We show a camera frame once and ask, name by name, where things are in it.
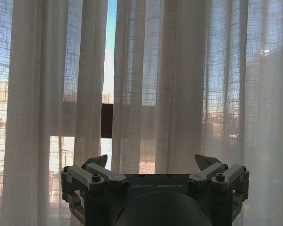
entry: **curtain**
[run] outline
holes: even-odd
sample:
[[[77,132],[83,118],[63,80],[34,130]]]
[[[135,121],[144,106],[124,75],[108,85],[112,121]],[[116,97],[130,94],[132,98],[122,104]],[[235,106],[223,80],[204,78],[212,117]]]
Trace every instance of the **curtain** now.
[[[250,170],[234,225],[283,226],[283,0],[118,0],[112,169]]]
[[[0,225],[77,225],[60,171],[100,154],[106,0],[0,0]]]

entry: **window pane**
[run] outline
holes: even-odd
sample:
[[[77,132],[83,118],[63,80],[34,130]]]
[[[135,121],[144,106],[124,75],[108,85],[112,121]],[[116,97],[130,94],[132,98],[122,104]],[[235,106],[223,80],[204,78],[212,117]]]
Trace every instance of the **window pane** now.
[[[114,90],[114,41],[117,24],[117,0],[108,0],[106,49],[104,65],[103,104],[113,104]]]

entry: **gray metal bracket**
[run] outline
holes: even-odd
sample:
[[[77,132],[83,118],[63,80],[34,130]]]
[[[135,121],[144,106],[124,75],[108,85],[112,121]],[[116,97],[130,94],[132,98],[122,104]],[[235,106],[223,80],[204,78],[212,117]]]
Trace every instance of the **gray metal bracket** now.
[[[109,187],[113,189],[124,189],[129,186],[124,174],[111,172],[95,163],[87,164],[85,169],[92,174],[100,174]]]
[[[210,181],[215,174],[222,173],[224,170],[224,164],[216,162],[199,173],[190,174],[189,184],[192,185],[194,189],[205,188],[207,186],[207,182]]]
[[[69,203],[72,214],[85,223],[85,210],[81,204],[77,190],[87,189],[90,192],[100,192],[104,189],[105,181],[99,175],[93,175],[78,166],[70,166],[61,171],[62,199]]]

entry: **blue sky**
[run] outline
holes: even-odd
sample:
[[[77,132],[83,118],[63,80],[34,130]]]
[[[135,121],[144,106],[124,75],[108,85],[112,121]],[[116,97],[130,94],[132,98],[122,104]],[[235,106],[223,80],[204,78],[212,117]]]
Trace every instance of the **blue sky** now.
[[[106,50],[105,50],[105,79],[103,93],[113,94],[114,88],[114,43],[117,23],[117,0],[108,0]]]

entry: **sheer white curtain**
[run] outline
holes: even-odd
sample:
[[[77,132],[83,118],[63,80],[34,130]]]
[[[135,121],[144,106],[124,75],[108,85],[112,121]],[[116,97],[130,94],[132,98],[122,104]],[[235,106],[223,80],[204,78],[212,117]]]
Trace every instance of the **sheer white curtain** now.
[[[59,172],[100,154],[106,17],[106,0],[0,0],[0,225],[70,225]]]
[[[236,225],[283,225],[283,0],[119,0],[112,169],[250,170]]]

